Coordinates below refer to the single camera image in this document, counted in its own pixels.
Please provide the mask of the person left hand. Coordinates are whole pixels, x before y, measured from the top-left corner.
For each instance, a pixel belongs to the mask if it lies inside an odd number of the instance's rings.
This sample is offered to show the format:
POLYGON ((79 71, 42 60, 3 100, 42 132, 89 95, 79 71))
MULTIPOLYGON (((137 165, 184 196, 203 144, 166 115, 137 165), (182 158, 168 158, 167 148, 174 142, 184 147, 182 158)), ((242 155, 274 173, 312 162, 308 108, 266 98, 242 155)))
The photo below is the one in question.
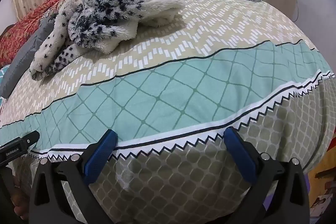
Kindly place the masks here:
POLYGON ((19 180, 13 176, 14 191, 11 194, 11 200, 14 205, 14 212, 23 220, 29 218, 29 197, 20 188, 19 180))

